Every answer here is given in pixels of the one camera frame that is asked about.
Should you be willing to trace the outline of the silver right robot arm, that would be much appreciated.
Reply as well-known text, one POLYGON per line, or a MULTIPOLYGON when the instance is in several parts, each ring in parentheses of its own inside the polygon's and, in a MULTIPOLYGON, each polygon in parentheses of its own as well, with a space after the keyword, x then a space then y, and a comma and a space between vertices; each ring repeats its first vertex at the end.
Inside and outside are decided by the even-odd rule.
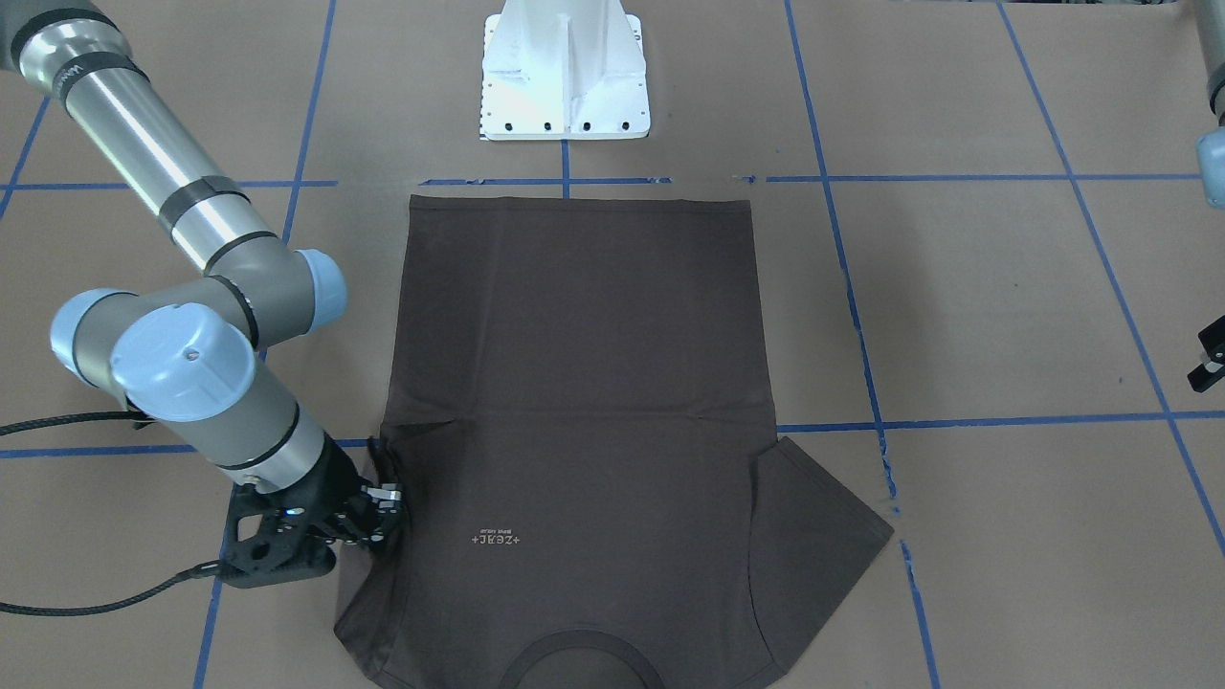
POLYGON ((334 322, 341 267, 292 250, 211 161, 88 1, 5 1, 2 69, 58 103, 154 215, 198 278, 136 294, 92 289, 58 309, 58 360, 138 411, 234 484, 209 573, 236 588, 328 574, 332 546, 390 544, 401 487, 368 481, 258 358, 334 322))

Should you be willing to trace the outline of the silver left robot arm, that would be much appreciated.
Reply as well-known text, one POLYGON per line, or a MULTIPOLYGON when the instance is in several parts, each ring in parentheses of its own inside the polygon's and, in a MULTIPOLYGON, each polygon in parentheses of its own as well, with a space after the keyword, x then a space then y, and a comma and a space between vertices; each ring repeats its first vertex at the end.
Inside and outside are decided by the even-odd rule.
MULTIPOLYGON (((1192 16, 1205 66, 1205 97, 1215 128, 1196 143, 1205 201, 1224 210, 1224 2, 1192 1, 1192 16)), ((1189 387, 1203 394, 1224 378, 1224 318, 1209 322, 1198 335, 1200 363, 1187 374, 1189 387)))

